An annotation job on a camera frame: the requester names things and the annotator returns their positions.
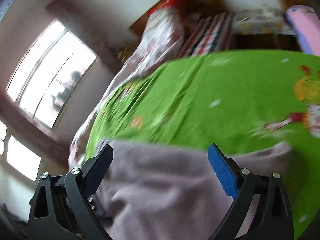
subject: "silver screw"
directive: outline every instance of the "silver screw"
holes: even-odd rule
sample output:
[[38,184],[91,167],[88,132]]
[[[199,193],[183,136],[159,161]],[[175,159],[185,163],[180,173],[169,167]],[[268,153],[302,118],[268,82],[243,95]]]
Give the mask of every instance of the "silver screw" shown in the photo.
[[243,168],[241,170],[241,173],[244,174],[244,175],[249,175],[250,174],[250,171],[247,169],[247,168]]
[[79,172],[80,172],[80,169],[79,169],[79,168],[73,168],[73,169],[71,170],[71,174],[72,174],[72,175],[77,175]]
[[42,179],[46,179],[48,176],[49,176],[49,173],[47,173],[47,172],[44,172],[41,174]]
[[280,174],[277,173],[277,172],[274,172],[274,173],[273,173],[273,177],[275,177],[276,179],[279,179],[279,178],[280,178]]

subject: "plastic bag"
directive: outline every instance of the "plastic bag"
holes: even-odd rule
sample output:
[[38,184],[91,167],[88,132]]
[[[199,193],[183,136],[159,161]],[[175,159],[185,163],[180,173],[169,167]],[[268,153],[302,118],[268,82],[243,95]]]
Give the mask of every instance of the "plastic bag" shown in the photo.
[[184,27],[173,7],[156,10],[148,19],[141,43],[108,86],[101,101],[77,131],[70,146],[69,167],[80,167],[90,131],[100,108],[109,95],[124,83],[146,77],[164,62],[177,57],[184,41]]

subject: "gray cloth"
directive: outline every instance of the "gray cloth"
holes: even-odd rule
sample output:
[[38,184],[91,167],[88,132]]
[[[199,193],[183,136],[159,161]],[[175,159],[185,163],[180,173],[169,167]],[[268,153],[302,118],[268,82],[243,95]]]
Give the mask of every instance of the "gray cloth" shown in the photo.
[[[114,158],[96,195],[113,218],[105,229],[114,240],[207,240],[212,235],[232,199],[224,193],[206,152],[118,140],[102,141],[97,152],[106,143]],[[269,176],[285,172],[290,152],[281,142],[233,158],[241,168]],[[256,203],[238,236],[248,230]]]

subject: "window bar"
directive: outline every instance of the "window bar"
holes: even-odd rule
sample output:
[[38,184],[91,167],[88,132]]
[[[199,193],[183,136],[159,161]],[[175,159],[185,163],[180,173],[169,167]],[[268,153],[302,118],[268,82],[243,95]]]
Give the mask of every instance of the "window bar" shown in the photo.
[[40,105],[40,103],[41,103],[41,101],[42,101],[42,98],[44,97],[44,94],[46,93],[47,89],[49,88],[49,86],[51,85],[51,83],[53,82],[53,80],[56,78],[56,76],[58,75],[59,71],[63,68],[63,66],[65,65],[65,63],[68,61],[68,59],[70,59],[71,56],[74,54],[74,52],[73,52],[73,53],[67,58],[67,60],[62,64],[61,68],[59,68],[59,70],[57,71],[57,73],[54,75],[54,77],[53,77],[52,80],[50,81],[49,85],[47,86],[45,92],[43,93],[43,95],[42,95],[42,97],[41,97],[41,99],[40,99],[40,101],[39,101],[39,103],[38,103],[38,105],[37,105],[37,108],[36,108],[35,113],[33,114],[32,118],[35,117],[36,112],[37,112],[37,110],[38,110],[38,107],[39,107],[39,105]]
[[63,35],[65,35],[68,32],[68,30],[65,28],[65,30],[58,36],[58,38],[56,38],[54,40],[53,43],[51,43],[51,45],[46,49],[46,51],[42,54],[42,56],[40,57],[40,59],[36,62],[35,66],[33,67],[33,69],[31,70],[29,76],[27,77],[26,81],[24,82],[22,89],[20,90],[20,93],[18,95],[18,104],[20,105],[21,102],[21,98],[24,94],[24,92],[27,89],[27,86],[29,84],[29,82],[31,81],[31,78],[33,77],[33,75],[35,74],[36,70],[38,69],[38,67],[40,66],[40,64],[42,63],[43,59],[45,56],[47,56],[47,54],[49,53],[49,51],[53,48],[54,45],[57,44],[57,42],[63,37]]

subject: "window pane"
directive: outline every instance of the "window pane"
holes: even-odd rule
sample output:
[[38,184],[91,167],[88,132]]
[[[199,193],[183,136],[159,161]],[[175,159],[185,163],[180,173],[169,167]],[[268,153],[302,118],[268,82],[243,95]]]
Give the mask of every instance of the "window pane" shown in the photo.
[[3,149],[4,149],[4,143],[3,141],[0,140],[0,155],[3,154]]
[[9,139],[7,162],[23,175],[36,181],[41,157],[34,154],[13,136]]
[[80,41],[75,36],[71,33],[66,33],[53,46],[36,70],[21,98],[20,107],[22,109],[32,115],[34,114],[51,80],[80,44]]
[[35,117],[53,126],[59,111],[81,76],[95,60],[96,55],[81,44],[58,72],[45,92]]
[[9,85],[8,95],[12,100],[17,100],[20,90],[36,62],[63,31],[64,26],[59,22],[54,22],[31,47],[30,51],[26,54],[19,65]]
[[6,132],[7,132],[7,126],[0,121],[0,139],[1,140],[4,140]]

